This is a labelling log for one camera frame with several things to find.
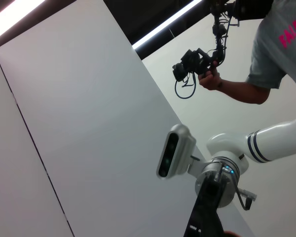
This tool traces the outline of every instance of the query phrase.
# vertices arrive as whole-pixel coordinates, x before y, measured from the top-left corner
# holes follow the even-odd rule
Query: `white panel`
[[[41,22],[0,62],[77,237],[183,236],[195,180],[155,175],[180,121],[102,0]],[[229,208],[224,226],[253,236]]]
[[[175,95],[172,66],[180,62],[188,49],[200,47],[207,52],[215,48],[213,23],[213,16],[207,16],[143,60],[173,110],[194,132],[197,146],[206,159],[210,158],[206,142],[214,135],[224,131],[251,133],[296,118],[296,85],[289,76],[283,79],[279,90],[271,91],[262,105],[240,103],[199,85],[195,95],[188,100]],[[230,28],[226,60],[218,67],[223,79],[246,79],[259,23],[260,20],[245,21],[240,22],[239,28]],[[249,163],[249,170],[241,176],[239,187],[256,193],[258,199],[247,212],[234,199],[246,222],[259,237],[296,236],[296,155],[267,164]]]
[[[0,69],[0,237],[71,237]]]

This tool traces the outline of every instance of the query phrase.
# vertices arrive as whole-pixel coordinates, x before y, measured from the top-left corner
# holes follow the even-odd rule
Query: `fluorescent light strip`
[[[15,0],[0,12],[0,36],[45,0]]]
[[[166,28],[168,25],[170,25],[172,22],[177,20],[180,16],[185,14],[187,11],[189,11],[192,7],[200,3],[202,0],[194,0],[193,2],[189,3],[187,6],[182,8],[180,11],[178,11],[176,14],[171,16],[168,20],[163,22],[160,26],[152,30],[150,33],[148,33],[146,36],[144,36],[142,39],[140,39],[138,42],[133,44],[133,48],[136,49],[143,43],[145,43],[147,40],[149,40],[151,37],[158,34],[160,31],[162,31],[164,28]]]

